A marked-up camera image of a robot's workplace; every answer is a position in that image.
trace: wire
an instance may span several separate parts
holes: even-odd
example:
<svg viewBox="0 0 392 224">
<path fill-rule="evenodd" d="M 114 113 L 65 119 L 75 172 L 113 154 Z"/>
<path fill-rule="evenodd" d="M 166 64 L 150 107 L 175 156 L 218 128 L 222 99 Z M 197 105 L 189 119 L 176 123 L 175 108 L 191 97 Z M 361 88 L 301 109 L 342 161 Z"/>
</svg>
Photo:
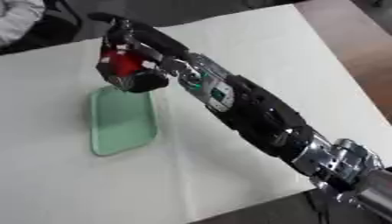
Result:
<svg viewBox="0 0 392 224">
<path fill-rule="evenodd" d="M 327 202 L 323 201 L 323 207 L 322 207 L 323 209 L 320 210 L 318 206 L 316 206 L 316 203 L 313 199 L 312 192 L 304 192 L 304 197 L 308 202 L 311 210 L 313 210 L 317 214 L 318 224 L 330 224 L 331 218 L 330 218 L 330 211 Z"/>
</svg>

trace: white paper sheet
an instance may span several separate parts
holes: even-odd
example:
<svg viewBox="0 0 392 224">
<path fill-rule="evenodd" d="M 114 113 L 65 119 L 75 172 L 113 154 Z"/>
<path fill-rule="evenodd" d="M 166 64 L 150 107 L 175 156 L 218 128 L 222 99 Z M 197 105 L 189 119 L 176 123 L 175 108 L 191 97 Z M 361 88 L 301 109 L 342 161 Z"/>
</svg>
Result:
<svg viewBox="0 0 392 224">
<path fill-rule="evenodd" d="M 281 97 L 331 141 L 352 138 L 392 165 L 388 122 L 294 6 L 216 17 L 164 31 Z M 312 187 L 181 91 L 171 87 L 170 100 L 192 221 Z"/>
<path fill-rule="evenodd" d="M 88 96 L 107 86 L 90 40 L 0 58 L 0 223 L 186 223 L 165 91 L 153 143 L 90 150 Z"/>
<path fill-rule="evenodd" d="M 392 165 L 388 123 L 294 7 L 164 31 L 282 97 L 331 140 L 355 139 Z M 100 43 L 0 58 L 1 223 L 185 223 L 311 187 L 175 81 L 154 93 L 157 141 L 95 157 L 86 115 L 88 93 L 105 85 Z"/>
</svg>

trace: white sleeve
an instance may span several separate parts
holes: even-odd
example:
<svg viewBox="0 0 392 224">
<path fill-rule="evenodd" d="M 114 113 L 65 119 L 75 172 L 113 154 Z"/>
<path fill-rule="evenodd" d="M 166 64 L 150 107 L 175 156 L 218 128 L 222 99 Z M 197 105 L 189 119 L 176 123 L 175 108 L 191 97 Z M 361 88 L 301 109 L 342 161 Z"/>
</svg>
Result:
<svg viewBox="0 0 392 224">
<path fill-rule="evenodd" d="M 42 18 L 45 10 L 42 0 L 0 1 L 5 5 L 5 13 L 0 17 L 0 46 L 21 39 Z"/>
</svg>

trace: green tray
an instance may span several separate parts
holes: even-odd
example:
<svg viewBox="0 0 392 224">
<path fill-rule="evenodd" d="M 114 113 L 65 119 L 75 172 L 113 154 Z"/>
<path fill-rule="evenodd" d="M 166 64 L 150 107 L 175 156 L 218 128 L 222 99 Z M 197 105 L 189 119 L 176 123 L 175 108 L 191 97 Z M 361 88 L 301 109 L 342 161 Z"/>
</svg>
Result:
<svg viewBox="0 0 392 224">
<path fill-rule="evenodd" d="M 91 146 L 98 156 L 135 149 L 157 135 L 150 93 L 103 87 L 91 94 L 91 118 Z"/>
</svg>

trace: robotic arm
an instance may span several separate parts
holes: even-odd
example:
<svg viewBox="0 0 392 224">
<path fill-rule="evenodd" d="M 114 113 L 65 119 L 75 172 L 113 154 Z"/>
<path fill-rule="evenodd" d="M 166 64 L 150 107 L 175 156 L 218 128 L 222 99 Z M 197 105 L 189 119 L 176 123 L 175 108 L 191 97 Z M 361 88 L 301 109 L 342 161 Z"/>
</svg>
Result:
<svg viewBox="0 0 392 224">
<path fill-rule="evenodd" d="M 328 142 L 266 89 L 147 24 L 104 13 L 90 17 L 112 25 L 97 66 L 105 81 L 140 93 L 165 88 L 174 77 L 258 150 L 282 159 L 336 200 L 392 221 L 392 174 L 372 151 L 349 139 Z"/>
</svg>

